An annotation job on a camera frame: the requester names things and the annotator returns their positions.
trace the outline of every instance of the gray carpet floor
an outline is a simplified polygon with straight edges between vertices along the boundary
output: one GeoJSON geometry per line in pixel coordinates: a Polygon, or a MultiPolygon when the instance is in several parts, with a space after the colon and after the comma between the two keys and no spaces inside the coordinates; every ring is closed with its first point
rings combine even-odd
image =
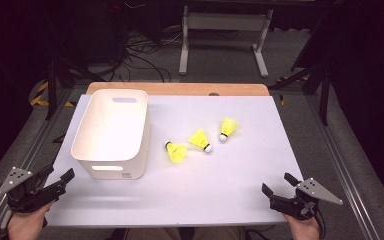
{"type": "MultiPolygon", "coordinates": [[[[170,28],[167,32],[178,33],[178,28],[170,28]]],[[[152,62],[161,71],[164,81],[172,82],[215,82],[215,83],[261,83],[272,85],[279,77],[290,76],[290,67],[309,38],[308,31],[271,31],[267,35],[263,47],[263,57],[269,71],[269,78],[260,77],[251,45],[258,39],[253,32],[196,32],[191,34],[188,73],[178,74],[181,38],[174,39],[176,34],[167,37],[167,45],[152,53],[141,53],[138,56],[152,62]]],[[[111,81],[161,81],[155,69],[137,58],[127,58],[126,63],[136,68],[121,66],[116,70],[111,81]]],[[[105,68],[102,64],[90,67],[91,71],[105,68]]],[[[111,74],[102,76],[110,79],[111,74]]],[[[67,93],[70,101],[77,101],[86,92],[88,80],[78,80],[74,89],[59,90],[59,95],[67,93]]],[[[279,110],[286,133],[290,140],[298,164],[305,178],[314,177],[322,185],[345,201],[343,206],[320,202],[320,209],[326,223],[325,239],[384,239],[384,187],[377,178],[364,151],[349,127],[343,115],[335,91],[331,88],[328,106],[328,127],[320,126],[320,120],[314,114],[314,103],[318,103],[318,92],[312,96],[304,96],[299,91],[300,84],[292,84],[287,90],[271,91],[279,110]],[[284,95],[284,104],[280,103],[279,94],[284,95]],[[353,183],[358,190],[359,200],[364,209],[355,209],[340,172],[335,167],[331,146],[326,142],[323,132],[328,132],[334,139],[335,146],[346,166],[353,183]],[[363,211],[369,216],[375,233],[367,235],[364,223],[357,216],[363,211]]],[[[57,117],[45,121],[47,108],[34,106],[34,111],[23,130],[0,162],[0,183],[12,166],[25,164],[29,156],[34,156],[29,168],[33,171],[51,163],[59,150],[59,144],[53,140],[65,133],[74,113],[75,107],[63,107],[57,117]],[[46,132],[43,139],[39,136],[46,132]],[[32,146],[41,140],[42,144],[36,153],[32,146]]],[[[289,228],[280,224],[267,230],[270,226],[246,226],[257,229],[270,239],[291,239],[289,228]]],[[[43,230],[41,239],[106,239],[113,229],[74,229],[52,228],[43,230]]]]}

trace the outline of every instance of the yellow shuttlecock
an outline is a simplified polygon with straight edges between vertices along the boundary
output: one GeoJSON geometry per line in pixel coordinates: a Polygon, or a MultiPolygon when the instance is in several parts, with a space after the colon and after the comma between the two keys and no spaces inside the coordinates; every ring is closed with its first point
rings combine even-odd
{"type": "Polygon", "coordinates": [[[226,142],[227,137],[238,128],[238,122],[230,117],[224,117],[221,123],[221,133],[219,139],[221,142],[226,142]]]}
{"type": "Polygon", "coordinates": [[[170,160],[173,163],[181,162],[186,157],[186,153],[188,152],[188,149],[185,146],[172,142],[166,142],[165,147],[168,155],[170,156],[170,160]]]}
{"type": "Polygon", "coordinates": [[[200,128],[189,138],[189,142],[204,149],[205,152],[209,153],[212,150],[212,146],[208,143],[207,137],[205,136],[204,130],[200,128]]]}

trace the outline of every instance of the human hand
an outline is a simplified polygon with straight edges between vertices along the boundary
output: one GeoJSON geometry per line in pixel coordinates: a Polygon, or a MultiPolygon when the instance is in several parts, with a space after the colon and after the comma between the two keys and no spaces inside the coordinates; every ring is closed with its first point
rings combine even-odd
{"type": "Polygon", "coordinates": [[[15,212],[8,223],[8,236],[11,240],[39,239],[45,219],[45,213],[51,209],[50,202],[31,213],[15,212]]]}
{"type": "Polygon", "coordinates": [[[317,240],[320,236],[320,227],[314,217],[308,220],[298,220],[292,216],[283,214],[291,227],[294,240],[317,240]]]}

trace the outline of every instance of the shuttlecock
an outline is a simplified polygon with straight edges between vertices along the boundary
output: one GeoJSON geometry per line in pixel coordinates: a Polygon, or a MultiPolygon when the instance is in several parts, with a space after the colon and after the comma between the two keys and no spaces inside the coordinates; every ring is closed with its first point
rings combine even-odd
{"type": "Polygon", "coordinates": [[[221,133],[219,136],[219,140],[221,142],[226,142],[227,137],[232,134],[236,128],[238,128],[238,122],[230,117],[224,117],[221,123],[221,133]]]}
{"type": "Polygon", "coordinates": [[[185,157],[188,149],[180,144],[166,142],[165,147],[167,149],[168,155],[170,156],[170,160],[173,163],[181,162],[185,157]]]}
{"type": "Polygon", "coordinates": [[[212,150],[212,146],[208,143],[207,137],[205,136],[204,130],[200,128],[189,138],[189,142],[204,149],[205,152],[209,153],[212,150]]]}

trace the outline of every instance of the white table surface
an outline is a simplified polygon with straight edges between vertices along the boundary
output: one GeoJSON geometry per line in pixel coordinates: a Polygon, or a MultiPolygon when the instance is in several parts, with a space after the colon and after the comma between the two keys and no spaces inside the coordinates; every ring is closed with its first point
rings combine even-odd
{"type": "Polygon", "coordinates": [[[149,96],[151,135],[145,173],[137,180],[97,180],[71,156],[71,146],[91,95],[76,107],[51,184],[73,168],[67,193],[48,212],[49,226],[163,227],[255,225],[284,222],[261,192],[266,183],[276,195],[291,198],[284,179],[302,174],[272,97],[149,96]],[[223,117],[239,122],[226,143],[218,140],[223,117]],[[188,143],[203,128],[210,154],[188,143]],[[173,164],[165,141],[188,147],[173,164]]]}

